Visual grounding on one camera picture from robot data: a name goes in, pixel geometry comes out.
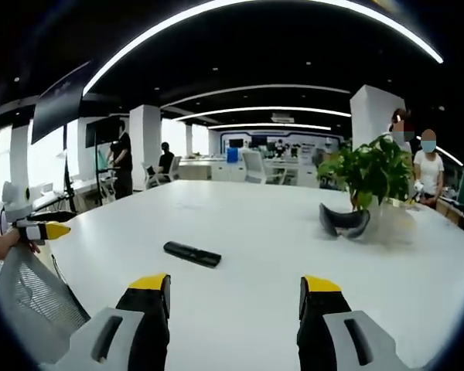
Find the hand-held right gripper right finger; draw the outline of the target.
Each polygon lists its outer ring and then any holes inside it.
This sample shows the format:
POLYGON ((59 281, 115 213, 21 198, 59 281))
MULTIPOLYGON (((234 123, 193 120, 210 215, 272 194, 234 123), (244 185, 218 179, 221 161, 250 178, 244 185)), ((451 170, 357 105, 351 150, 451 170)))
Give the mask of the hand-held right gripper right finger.
POLYGON ((332 281, 301 277, 297 346, 301 370, 409 370, 394 339, 354 311, 332 281))

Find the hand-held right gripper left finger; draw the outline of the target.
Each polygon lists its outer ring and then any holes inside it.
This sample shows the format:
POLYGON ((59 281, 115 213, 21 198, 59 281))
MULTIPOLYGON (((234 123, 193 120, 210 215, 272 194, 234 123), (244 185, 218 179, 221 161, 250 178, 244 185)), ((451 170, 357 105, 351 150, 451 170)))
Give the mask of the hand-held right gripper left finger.
POLYGON ((69 349, 43 370, 164 370, 169 345, 171 276, 139 278, 117 305, 92 317, 69 349))

